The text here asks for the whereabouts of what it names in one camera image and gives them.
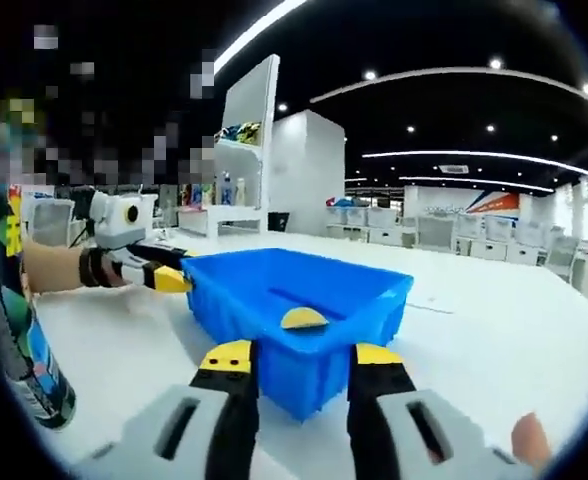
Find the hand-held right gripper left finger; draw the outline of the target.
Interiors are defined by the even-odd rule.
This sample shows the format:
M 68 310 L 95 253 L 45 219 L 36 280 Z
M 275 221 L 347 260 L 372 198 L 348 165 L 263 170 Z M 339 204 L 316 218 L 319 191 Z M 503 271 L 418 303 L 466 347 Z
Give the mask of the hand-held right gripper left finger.
M 210 350 L 188 385 L 174 385 L 88 457 L 90 479 L 248 479 L 259 427 L 258 343 Z

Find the person's right hand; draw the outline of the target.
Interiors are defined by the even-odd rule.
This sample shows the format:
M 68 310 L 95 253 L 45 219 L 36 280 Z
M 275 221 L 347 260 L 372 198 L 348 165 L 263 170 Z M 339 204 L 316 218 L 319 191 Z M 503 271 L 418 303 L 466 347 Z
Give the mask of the person's right hand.
M 521 417 L 511 432 L 512 454 L 540 472 L 549 463 L 552 453 L 543 426 L 534 412 Z

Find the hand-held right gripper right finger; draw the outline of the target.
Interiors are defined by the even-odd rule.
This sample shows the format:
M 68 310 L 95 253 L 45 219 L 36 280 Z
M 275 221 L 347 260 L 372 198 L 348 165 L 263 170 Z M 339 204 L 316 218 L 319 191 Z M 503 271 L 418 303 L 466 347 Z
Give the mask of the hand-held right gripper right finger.
M 402 358 L 351 348 L 347 431 L 357 479 L 532 479 L 533 468 L 486 444 L 477 424 L 415 387 Z

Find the person's left hand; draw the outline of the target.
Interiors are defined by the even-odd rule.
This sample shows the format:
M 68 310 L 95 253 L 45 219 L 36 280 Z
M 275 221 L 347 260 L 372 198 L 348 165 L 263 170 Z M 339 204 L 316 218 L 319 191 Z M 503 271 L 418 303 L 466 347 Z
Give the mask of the person's left hand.
M 98 247 L 81 250 L 78 270 L 80 282 L 86 287 L 118 288 L 128 284 L 122 276 L 122 263 Z

